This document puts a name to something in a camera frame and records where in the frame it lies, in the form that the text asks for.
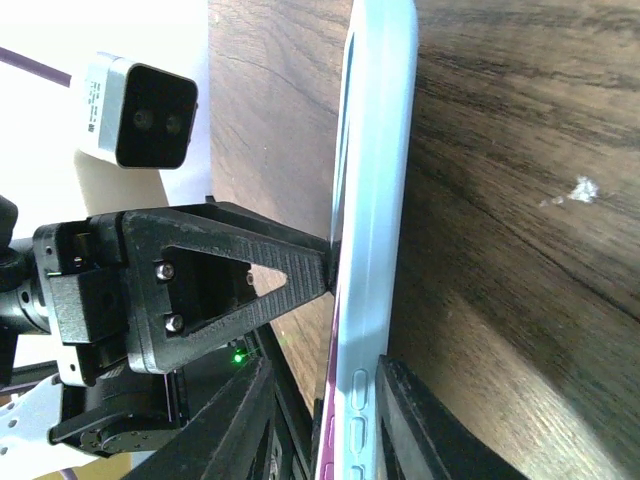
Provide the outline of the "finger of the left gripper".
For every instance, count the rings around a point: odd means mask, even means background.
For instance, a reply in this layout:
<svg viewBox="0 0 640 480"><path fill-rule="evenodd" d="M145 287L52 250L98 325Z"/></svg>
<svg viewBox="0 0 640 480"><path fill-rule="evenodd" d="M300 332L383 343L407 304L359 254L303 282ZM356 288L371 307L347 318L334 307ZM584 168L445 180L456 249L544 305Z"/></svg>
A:
<svg viewBox="0 0 640 480"><path fill-rule="evenodd" d="M166 374L330 290L327 240L229 202L127 211L130 368Z"/></svg>

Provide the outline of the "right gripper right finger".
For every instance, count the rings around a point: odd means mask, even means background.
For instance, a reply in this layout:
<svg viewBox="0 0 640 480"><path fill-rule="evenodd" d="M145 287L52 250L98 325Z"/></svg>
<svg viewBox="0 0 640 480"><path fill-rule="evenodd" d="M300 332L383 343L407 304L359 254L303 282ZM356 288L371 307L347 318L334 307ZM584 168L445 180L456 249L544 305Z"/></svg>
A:
<svg viewBox="0 0 640 480"><path fill-rule="evenodd" d="M382 355L376 379L377 479L523 479L473 435L403 362Z"/></svg>

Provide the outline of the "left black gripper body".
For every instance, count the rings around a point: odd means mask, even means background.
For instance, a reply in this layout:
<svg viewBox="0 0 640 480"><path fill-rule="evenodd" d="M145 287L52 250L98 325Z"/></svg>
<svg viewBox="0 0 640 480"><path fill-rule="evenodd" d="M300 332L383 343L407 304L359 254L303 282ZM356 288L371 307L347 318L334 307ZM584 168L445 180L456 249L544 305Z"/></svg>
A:
<svg viewBox="0 0 640 480"><path fill-rule="evenodd" d="M63 383L92 387L127 361L133 332L121 214L40 226L33 252Z"/></svg>

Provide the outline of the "black phone pink edge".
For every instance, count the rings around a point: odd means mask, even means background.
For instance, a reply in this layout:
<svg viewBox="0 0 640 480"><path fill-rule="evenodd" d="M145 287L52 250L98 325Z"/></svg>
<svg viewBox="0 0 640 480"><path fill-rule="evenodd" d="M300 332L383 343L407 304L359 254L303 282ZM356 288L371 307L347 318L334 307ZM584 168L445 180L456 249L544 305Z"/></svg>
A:
<svg viewBox="0 0 640 480"><path fill-rule="evenodd" d="M339 336L339 296L335 297L323 409L314 467L315 479L334 478L335 390Z"/></svg>

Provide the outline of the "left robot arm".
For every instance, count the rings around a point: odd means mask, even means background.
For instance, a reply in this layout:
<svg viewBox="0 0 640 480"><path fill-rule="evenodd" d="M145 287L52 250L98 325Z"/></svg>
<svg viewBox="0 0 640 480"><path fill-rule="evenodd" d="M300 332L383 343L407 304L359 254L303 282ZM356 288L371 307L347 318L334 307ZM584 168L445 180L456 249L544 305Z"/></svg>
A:
<svg viewBox="0 0 640 480"><path fill-rule="evenodd" d="M263 479L297 399L271 322L335 284L329 243L228 202L12 238L1 204L1 475L145 452L135 479Z"/></svg>

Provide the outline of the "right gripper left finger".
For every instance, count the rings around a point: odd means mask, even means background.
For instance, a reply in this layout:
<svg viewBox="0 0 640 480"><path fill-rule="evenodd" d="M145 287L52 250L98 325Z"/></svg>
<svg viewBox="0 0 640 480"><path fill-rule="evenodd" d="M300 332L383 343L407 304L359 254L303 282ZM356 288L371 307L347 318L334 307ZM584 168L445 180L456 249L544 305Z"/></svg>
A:
<svg viewBox="0 0 640 480"><path fill-rule="evenodd" d="M246 363L164 447L128 479L267 479L275 376L264 357Z"/></svg>

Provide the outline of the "light blue phone case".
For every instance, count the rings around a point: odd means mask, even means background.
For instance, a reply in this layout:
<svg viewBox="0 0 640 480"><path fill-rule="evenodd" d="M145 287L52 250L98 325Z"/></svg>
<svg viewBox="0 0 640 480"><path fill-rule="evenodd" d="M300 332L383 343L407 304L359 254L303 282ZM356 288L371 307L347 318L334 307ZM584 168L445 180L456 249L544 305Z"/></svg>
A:
<svg viewBox="0 0 640 480"><path fill-rule="evenodd" d="M376 474L375 377L388 348L418 45L413 2L353 4L330 228L340 300L333 479Z"/></svg>

